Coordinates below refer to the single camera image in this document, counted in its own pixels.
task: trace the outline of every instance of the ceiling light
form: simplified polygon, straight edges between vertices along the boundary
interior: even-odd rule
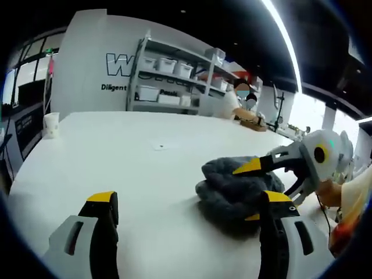
[[[372,120],[372,117],[367,117],[367,118],[364,118],[364,119],[360,119],[360,120],[357,120],[356,122],[357,123],[364,123],[364,122],[369,122]]]
[[[269,10],[271,16],[273,17],[275,23],[278,25],[281,35],[287,45],[289,55],[292,60],[293,68],[295,71],[296,81],[297,81],[297,90],[300,94],[302,94],[302,86],[301,86],[301,77],[300,77],[300,69],[298,67],[297,58],[295,54],[295,50],[293,48],[291,39],[289,38],[287,29],[285,29],[284,23],[280,18],[280,15],[276,8],[274,7],[273,3],[270,0],[261,0],[262,3],[265,5],[266,9]]]

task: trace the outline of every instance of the ceiling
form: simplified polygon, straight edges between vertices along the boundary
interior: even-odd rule
[[[372,46],[371,31],[367,28],[368,25],[371,26],[371,20],[363,16],[363,4],[341,0],[339,6],[331,11],[330,6],[324,5],[326,1],[322,0],[272,2],[291,37],[302,81],[313,86],[312,89],[304,88],[304,92],[332,103],[356,119],[362,115],[372,115],[370,72],[348,55],[347,29],[359,39],[365,49]],[[207,44],[221,48],[229,59],[258,74],[265,83],[274,81],[281,89],[295,89],[294,71],[287,47],[274,20],[260,0],[199,0],[172,5],[168,3],[149,1],[144,9],[141,2],[138,6],[134,4],[125,8],[108,9],[108,14],[146,19],[188,33]],[[16,39],[23,42],[44,31],[66,26],[77,10],[81,9],[58,9],[58,12],[52,9],[18,11],[18,18],[21,19],[17,22],[19,32]],[[334,13],[342,15],[344,23],[341,23]],[[281,77],[292,82],[283,81]],[[314,88],[326,90],[331,95],[322,94]],[[334,97],[352,104],[357,112],[342,102],[335,101]]]

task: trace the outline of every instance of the white cup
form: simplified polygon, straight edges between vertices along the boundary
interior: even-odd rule
[[[49,138],[56,138],[59,135],[59,112],[52,112],[44,115],[45,135]]]

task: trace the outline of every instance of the gray cloth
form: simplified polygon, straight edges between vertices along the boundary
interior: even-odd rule
[[[271,171],[262,177],[242,177],[233,171],[254,157],[218,158],[202,166],[206,178],[195,187],[204,207],[220,220],[241,220],[257,213],[264,190],[283,192],[284,184]]]

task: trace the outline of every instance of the table surface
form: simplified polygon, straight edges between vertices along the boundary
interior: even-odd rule
[[[117,266],[123,278],[257,278],[258,235],[237,240],[197,207],[201,166],[224,156],[263,156],[291,141],[271,131],[189,115],[72,113],[58,139],[42,139],[12,185],[9,209],[38,255],[48,238],[94,193],[119,199]],[[166,149],[155,150],[164,144]],[[292,173],[276,170],[286,188]],[[299,207],[327,232],[314,195]]]

